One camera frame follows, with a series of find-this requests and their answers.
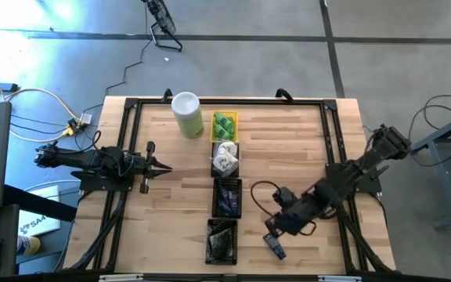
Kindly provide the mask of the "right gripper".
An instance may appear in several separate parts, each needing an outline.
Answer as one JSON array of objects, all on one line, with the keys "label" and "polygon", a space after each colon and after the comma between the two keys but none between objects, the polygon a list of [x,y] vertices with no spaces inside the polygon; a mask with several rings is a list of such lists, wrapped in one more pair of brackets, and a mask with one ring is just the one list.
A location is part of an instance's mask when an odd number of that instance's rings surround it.
[{"label": "right gripper", "polygon": [[285,204],[274,217],[264,221],[271,236],[279,238],[285,233],[290,235],[311,236],[316,231],[313,219],[317,217],[319,209],[314,201],[298,199],[294,203]]}]

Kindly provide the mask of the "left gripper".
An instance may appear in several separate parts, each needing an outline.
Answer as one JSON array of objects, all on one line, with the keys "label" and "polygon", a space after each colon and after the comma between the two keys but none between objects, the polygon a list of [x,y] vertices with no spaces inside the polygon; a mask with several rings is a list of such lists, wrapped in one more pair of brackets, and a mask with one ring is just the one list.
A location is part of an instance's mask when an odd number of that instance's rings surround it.
[{"label": "left gripper", "polygon": [[[126,154],[126,162],[128,167],[126,175],[142,175],[143,180],[139,187],[139,192],[147,194],[149,192],[149,180],[172,172],[171,167],[160,163],[153,155],[155,151],[155,143],[148,141],[146,144],[146,155],[141,153]],[[151,170],[151,166],[156,168],[163,168],[161,170]]]}]

